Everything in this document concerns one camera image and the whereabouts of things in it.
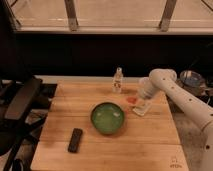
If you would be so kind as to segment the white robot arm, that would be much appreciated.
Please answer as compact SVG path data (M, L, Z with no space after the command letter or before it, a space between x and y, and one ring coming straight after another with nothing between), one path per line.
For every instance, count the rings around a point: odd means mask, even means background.
M148 77L139 80L133 111L143 116L151 107L151 99L163 91L206 135L199 171L213 171L213 107L181 88L176 80L177 74L172 69L153 69Z

